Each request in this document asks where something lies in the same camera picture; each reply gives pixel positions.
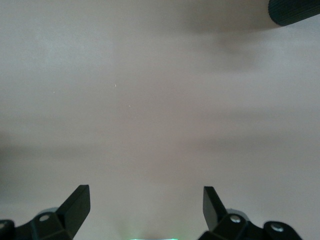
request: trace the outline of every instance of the white surface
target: white surface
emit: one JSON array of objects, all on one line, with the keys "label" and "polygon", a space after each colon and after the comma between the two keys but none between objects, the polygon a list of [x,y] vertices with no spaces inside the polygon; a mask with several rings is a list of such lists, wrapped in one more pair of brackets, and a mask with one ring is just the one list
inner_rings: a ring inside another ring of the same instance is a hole
[{"label": "white surface", "polygon": [[196,240],[207,185],[318,239],[320,18],[267,5],[2,2],[0,219],[89,184],[76,240]]}]

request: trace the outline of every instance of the black plastic part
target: black plastic part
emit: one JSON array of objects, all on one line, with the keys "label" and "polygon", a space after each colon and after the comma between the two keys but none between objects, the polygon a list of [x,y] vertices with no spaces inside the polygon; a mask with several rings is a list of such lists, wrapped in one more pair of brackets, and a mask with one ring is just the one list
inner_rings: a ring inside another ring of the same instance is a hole
[{"label": "black plastic part", "polygon": [[72,240],[90,211],[90,190],[80,185],[56,212],[44,212],[15,227],[0,220],[0,240]]},{"label": "black plastic part", "polygon": [[68,199],[55,211],[63,227],[76,235],[90,212],[90,193],[88,185],[80,185]]},{"label": "black plastic part", "polygon": [[239,214],[228,213],[211,186],[203,189],[203,214],[209,231],[198,240],[302,240],[285,223],[269,221],[262,229]]},{"label": "black plastic part", "polygon": [[[240,222],[233,222],[231,216],[237,216]],[[247,226],[247,221],[242,216],[228,214],[219,222],[212,233],[222,240],[241,240],[245,236]]]},{"label": "black plastic part", "polygon": [[213,231],[227,214],[216,190],[212,186],[205,186],[203,189],[203,215],[209,231]]},{"label": "black plastic part", "polygon": [[[276,224],[283,228],[283,231],[275,231],[272,229],[272,224]],[[298,235],[298,233],[288,224],[278,221],[268,221],[263,226],[266,235],[270,237],[270,239],[274,240],[302,240],[302,238]]]},{"label": "black plastic part", "polygon": [[276,24],[286,26],[320,14],[320,1],[269,0],[268,11]]}]

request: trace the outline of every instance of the screw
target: screw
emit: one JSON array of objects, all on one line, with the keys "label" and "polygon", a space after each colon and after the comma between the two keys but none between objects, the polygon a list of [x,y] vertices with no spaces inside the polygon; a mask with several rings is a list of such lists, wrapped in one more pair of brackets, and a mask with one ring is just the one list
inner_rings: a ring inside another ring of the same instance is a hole
[{"label": "screw", "polygon": [[284,228],[278,223],[271,223],[271,228],[279,233],[284,231]]},{"label": "screw", "polygon": [[41,217],[39,218],[39,221],[40,221],[40,222],[44,222],[44,221],[48,220],[49,217],[50,217],[50,216],[49,216],[48,214],[43,215],[43,216],[41,216]]},{"label": "screw", "polygon": [[232,222],[234,222],[236,224],[241,222],[240,217],[238,217],[237,215],[231,215],[230,219],[231,219]]}]

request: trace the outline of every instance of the black rubber object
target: black rubber object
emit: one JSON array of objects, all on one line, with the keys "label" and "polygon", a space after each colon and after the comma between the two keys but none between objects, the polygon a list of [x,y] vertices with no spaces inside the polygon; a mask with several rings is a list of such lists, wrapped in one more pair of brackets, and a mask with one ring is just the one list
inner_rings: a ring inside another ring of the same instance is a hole
[{"label": "black rubber object", "polygon": [[320,0],[270,0],[268,11],[276,24],[286,26],[320,14]]},{"label": "black rubber object", "polygon": [[0,240],[72,240],[90,212],[90,190],[80,185],[55,212],[43,212],[24,225],[0,220]]}]

